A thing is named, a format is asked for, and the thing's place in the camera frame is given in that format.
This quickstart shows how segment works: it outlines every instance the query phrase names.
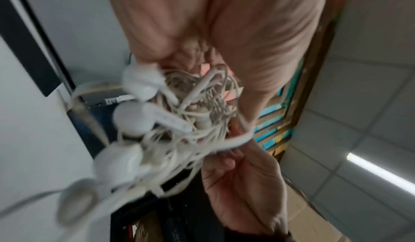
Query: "hand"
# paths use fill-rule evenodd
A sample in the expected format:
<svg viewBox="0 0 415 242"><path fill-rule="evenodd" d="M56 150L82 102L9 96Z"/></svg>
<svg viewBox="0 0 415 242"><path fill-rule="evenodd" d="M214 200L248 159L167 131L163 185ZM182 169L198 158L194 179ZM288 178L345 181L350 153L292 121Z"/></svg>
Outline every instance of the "hand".
<svg viewBox="0 0 415 242"><path fill-rule="evenodd" d="M215 48L242 81L254 124L292 77L325 0L110 0L137 61L191 70Z"/></svg>
<svg viewBox="0 0 415 242"><path fill-rule="evenodd" d="M232 125L233 134L239 134ZM277 161L253 140L239 149L207 156L204 189L227 228L239 233L288 233L287 190Z"/></svg>

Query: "white earphone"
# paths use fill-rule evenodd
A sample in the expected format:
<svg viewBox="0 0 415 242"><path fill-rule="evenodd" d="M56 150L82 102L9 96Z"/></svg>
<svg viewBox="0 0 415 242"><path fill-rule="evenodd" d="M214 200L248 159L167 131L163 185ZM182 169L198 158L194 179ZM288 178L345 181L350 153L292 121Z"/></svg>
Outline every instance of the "white earphone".
<svg viewBox="0 0 415 242"><path fill-rule="evenodd" d="M182 71L170 71L164 76L155 64L137 66L133 63L123 74L122 86L90 83L77 88L73 93L73 111L105 148L93 162L96 178L79 180L62 191L57 222L67 231L60 241L147 192L158 197L178 194L200 170L205 156L251 140L253 130L224 101L225 87L238 96L238 84L223 66L211 68L202 77ZM80 97L120 88L138 101L121 103L114 110L118 140L110 143ZM232 118L239 119L246 133L226 139ZM141 138L139 141L124 140L123 134ZM166 135L170 140L161 140ZM162 189L162 184L184 169L190 170L188 178L169 190Z"/></svg>

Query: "gray wall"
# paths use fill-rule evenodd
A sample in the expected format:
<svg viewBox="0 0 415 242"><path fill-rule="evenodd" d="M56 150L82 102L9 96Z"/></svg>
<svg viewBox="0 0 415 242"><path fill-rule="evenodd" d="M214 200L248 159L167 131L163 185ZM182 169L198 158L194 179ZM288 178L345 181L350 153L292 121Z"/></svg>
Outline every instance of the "gray wall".
<svg viewBox="0 0 415 242"><path fill-rule="evenodd" d="M44 97L0 37L0 210L27 196L91 176L92 159L57 91ZM0 240L55 241L58 196L0 221ZM109 241L109 218L72 241Z"/></svg>
<svg viewBox="0 0 415 242"><path fill-rule="evenodd" d="M108 0L28 0L74 82L118 80L127 40Z"/></svg>
<svg viewBox="0 0 415 242"><path fill-rule="evenodd" d="M282 172L357 242L415 241L415 196L346 160L415 183L415 0L348 0Z"/></svg>

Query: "dark sleeve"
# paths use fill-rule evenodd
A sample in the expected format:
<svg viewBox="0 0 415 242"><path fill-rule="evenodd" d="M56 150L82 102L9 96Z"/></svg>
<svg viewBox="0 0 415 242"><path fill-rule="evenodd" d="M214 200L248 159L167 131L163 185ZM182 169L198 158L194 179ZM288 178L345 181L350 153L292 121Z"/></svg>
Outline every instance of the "dark sleeve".
<svg viewBox="0 0 415 242"><path fill-rule="evenodd" d="M242 234L225 228L225 242L295 242L292 235L288 233L287 236L260 236Z"/></svg>

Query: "ceiling light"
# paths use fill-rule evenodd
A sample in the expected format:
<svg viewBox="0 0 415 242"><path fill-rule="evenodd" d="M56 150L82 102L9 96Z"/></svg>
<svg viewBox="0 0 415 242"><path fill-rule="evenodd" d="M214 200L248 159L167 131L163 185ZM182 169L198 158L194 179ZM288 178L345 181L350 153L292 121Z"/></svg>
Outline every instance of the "ceiling light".
<svg viewBox="0 0 415 242"><path fill-rule="evenodd" d="M360 166L361 168L383 178L384 180L388 181L389 183L392 183L396 185L399 188L402 188L403 190L411 193L412 195L415 195L415 184L381 168L377 165L372 164L369 161L364 160L361 157L358 157L357 155L354 155L352 153L349 153L347 155L347 160L350 162Z"/></svg>

